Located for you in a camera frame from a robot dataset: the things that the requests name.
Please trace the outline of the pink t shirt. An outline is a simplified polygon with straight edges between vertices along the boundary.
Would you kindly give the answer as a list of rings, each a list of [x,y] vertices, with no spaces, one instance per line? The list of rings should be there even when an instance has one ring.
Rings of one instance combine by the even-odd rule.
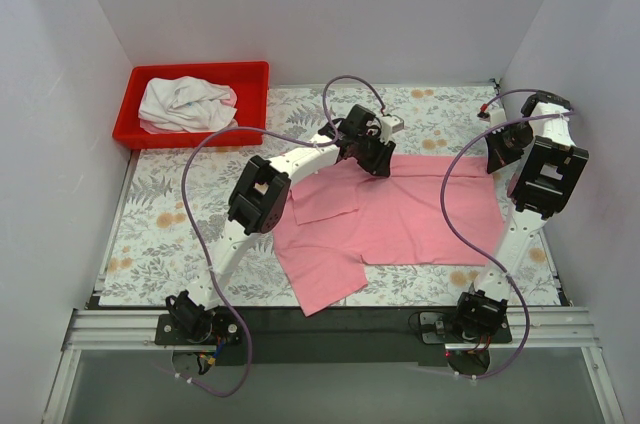
[[[490,252],[503,226],[479,157],[396,155],[388,178],[344,160],[291,188],[274,250],[310,316],[363,289],[368,265],[481,266],[455,235]]]

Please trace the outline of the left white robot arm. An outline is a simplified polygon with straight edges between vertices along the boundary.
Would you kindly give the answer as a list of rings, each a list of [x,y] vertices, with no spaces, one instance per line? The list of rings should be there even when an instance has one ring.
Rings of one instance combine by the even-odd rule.
[[[178,295],[166,299],[170,315],[178,322],[178,331],[193,344],[205,342],[213,330],[209,314],[219,304],[230,303],[222,293],[254,240],[271,232],[281,220],[291,188],[306,177],[353,158],[375,178],[390,176],[391,156],[396,144],[393,135],[404,128],[394,115],[380,117],[361,105],[354,106],[345,118],[329,121],[309,141],[296,141],[280,135],[280,140],[297,146],[276,157],[249,159],[228,199],[226,222],[214,249],[209,250],[187,196],[187,177],[198,145],[187,160],[181,176],[181,195],[192,230],[206,261],[206,271]]]

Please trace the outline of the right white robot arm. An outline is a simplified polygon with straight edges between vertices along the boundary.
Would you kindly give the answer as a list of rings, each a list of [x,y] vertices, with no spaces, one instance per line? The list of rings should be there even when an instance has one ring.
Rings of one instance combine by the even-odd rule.
[[[494,258],[475,278],[471,292],[505,306],[515,274],[531,240],[567,205],[589,160],[569,130],[570,102],[547,91],[531,94],[521,108],[522,119],[508,122],[506,112],[483,112],[498,128],[485,137],[487,172],[516,163],[507,187],[509,206],[505,230]]]

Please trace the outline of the red plastic bin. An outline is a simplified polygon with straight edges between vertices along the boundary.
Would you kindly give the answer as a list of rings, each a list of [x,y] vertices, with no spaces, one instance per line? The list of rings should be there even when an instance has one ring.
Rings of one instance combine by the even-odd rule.
[[[205,133],[150,134],[140,126],[138,109],[153,78],[194,77],[230,86],[237,95],[235,120],[240,126],[264,129],[267,117],[269,64],[265,61],[148,65],[135,67],[112,132],[130,150],[194,148]]]

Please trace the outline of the white t shirt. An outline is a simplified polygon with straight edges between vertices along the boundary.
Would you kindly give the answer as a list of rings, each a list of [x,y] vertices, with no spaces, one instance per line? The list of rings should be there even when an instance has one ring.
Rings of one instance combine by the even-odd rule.
[[[150,134],[207,133],[236,127],[235,91],[190,76],[151,79],[144,90],[138,118]]]

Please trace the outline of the aluminium frame rail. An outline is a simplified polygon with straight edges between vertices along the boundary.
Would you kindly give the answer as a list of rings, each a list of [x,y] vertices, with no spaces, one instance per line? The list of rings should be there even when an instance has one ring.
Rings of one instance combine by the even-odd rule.
[[[81,351],[157,350],[161,310],[76,310],[62,349]]]

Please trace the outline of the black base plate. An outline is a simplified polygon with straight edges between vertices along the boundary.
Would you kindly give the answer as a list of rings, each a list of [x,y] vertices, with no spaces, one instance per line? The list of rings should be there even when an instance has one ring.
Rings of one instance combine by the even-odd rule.
[[[447,346],[477,348],[453,326],[453,307],[332,307],[306,317],[296,307],[243,306],[255,364],[417,363],[444,366]],[[246,362],[245,333],[234,316],[218,307],[193,337],[166,313],[156,325],[154,343],[185,351],[213,351],[218,366]]]

